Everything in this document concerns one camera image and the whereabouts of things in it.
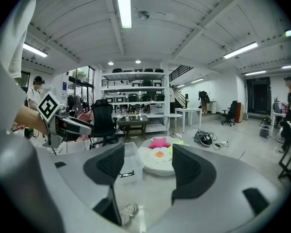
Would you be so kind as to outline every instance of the black office chair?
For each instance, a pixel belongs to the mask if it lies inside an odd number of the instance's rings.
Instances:
[[[114,144],[112,140],[118,141],[117,137],[109,137],[116,132],[116,117],[112,119],[113,107],[107,102],[106,99],[97,100],[95,104],[91,105],[93,115],[94,115],[94,126],[92,132],[89,135],[91,137],[103,137],[100,142],[95,142],[91,145],[92,148],[95,145],[102,143],[102,146],[106,144]]]
[[[232,104],[231,104],[231,107],[227,110],[227,114],[226,114],[226,110],[223,110],[224,114],[221,113],[221,115],[223,117],[225,117],[226,120],[221,121],[222,125],[224,123],[229,123],[230,127],[232,127],[232,124],[235,125],[235,123],[232,122],[231,120],[235,118],[236,109],[237,109],[237,101],[233,101]]]

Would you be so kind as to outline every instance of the ceiling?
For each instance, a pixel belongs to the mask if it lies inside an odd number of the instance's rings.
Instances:
[[[56,73],[75,67],[136,59],[198,68],[199,74],[267,68],[291,63],[291,22],[274,0],[131,0],[132,28],[121,27],[116,0],[38,0],[26,42],[46,58],[23,58]],[[148,11],[141,19],[139,11]],[[256,41],[259,47],[225,60],[223,55]]]

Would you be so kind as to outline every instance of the shelving unit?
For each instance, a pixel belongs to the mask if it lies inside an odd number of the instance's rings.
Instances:
[[[151,111],[151,113],[139,113],[139,114],[118,114],[113,113],[112,117],[116,117],[118,119],[125,116],[147,116],[150,120],[149,124],[146,126],[146,133],[152,132],[161,132],[166,131],[166,117],[164,114],[169,113],[169,90],[166,89],[169,87],[169,74],[168,74],[168,66],[162,67],[164,72],[117,72],[117,73],[102,73],[100,72],[100,91],[101,94],[104,91],[111,94],[111,96],[116,96],[116,93],[139,93],[139,92],[147,92],[147,91],[156,91],[157,93],[166,93],[165,101],[146,101],[146,102],[114,102],[110,103],[112,106],[115,105],[136,105],[136,104],[144,104],[144,105],[156,105],[158,104],[161,109],[157,111]],[[142,80],[151,80],[151,81],[161,81],[162,86],[131,86],[132,81],[142,81]],[[118,131],[116,134],[123,134],[122,131]]]
[[[160,80],[166,73],[163,72],[116,72],[103,74],[108,81],[115,80]]]

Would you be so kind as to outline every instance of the white shelf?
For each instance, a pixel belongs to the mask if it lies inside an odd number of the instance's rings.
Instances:
[[[164,126],[160,123],[146,125],[146,129],[145,129],[146,133],[161,132],[161,131],[166,131],[166,126]],[[115,134],[124,134],[124,132],[118,131]]]
[[[164,101],[150,101],[150,102],[122,102],[122,103],[109,103],[111,105],[135,105],[135,104],[156,104],[156,103],[165,103]]]
[[[130,91],[162,91],[164,86],[128,86],[128,87],[118,87],[116,85],[110,88],[102,88],[102,91],[108,92],[130,92]]]
[[[163,72],[115,72],[102,74],[109,81],[115,80],[160,80],[166,73]]]
[[[137,117],[137,116],[146,116],[147,118],[162,118],[164,117],[164,114],[155,114],[155,113],[139,113],[139,114],[133,114],[133,113],[128,113],[128,114],[116,114],[113,113],[112,117],[117,117],[118,119],[122,117]]]

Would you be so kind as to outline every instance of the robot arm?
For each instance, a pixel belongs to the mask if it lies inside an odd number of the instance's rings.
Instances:
[[[63,141],[76,140],[80,135],[89,135],[91,124],[69,116],[69,107],[50,91],[37,106],[48,128],[48,141],[44,147],[58,148]]]

